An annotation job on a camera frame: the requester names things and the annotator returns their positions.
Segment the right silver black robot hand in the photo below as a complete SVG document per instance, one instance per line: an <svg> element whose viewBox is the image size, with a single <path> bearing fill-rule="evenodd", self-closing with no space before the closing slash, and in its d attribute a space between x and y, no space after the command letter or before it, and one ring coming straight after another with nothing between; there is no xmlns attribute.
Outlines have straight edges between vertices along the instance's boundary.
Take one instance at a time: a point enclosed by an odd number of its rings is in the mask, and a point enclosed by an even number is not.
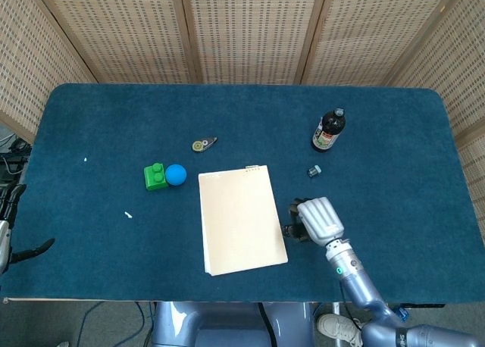
<svg viewBox="0 0 485 347"><path fill-rule="evenodd" d="M289 215L292 223L281 227L285 237L323 247L343 237L344 226L327 197L294 199Z"/></svg>

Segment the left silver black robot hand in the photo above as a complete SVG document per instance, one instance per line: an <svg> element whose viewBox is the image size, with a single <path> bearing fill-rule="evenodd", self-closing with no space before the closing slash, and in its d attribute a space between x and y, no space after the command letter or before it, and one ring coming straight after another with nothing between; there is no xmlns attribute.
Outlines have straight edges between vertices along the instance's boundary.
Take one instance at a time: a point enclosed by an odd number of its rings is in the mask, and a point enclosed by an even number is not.
<svg viewBox="0 0 485 347"><path fill-rule="evenodd" d="M13 252L11 235L17 216L20 197L27 188L26 184L10 183L1 188L1 274L4 274L11 264L35 258L47 252L55 243L55 239L48 239L39 247L22 252Z"/></svg>

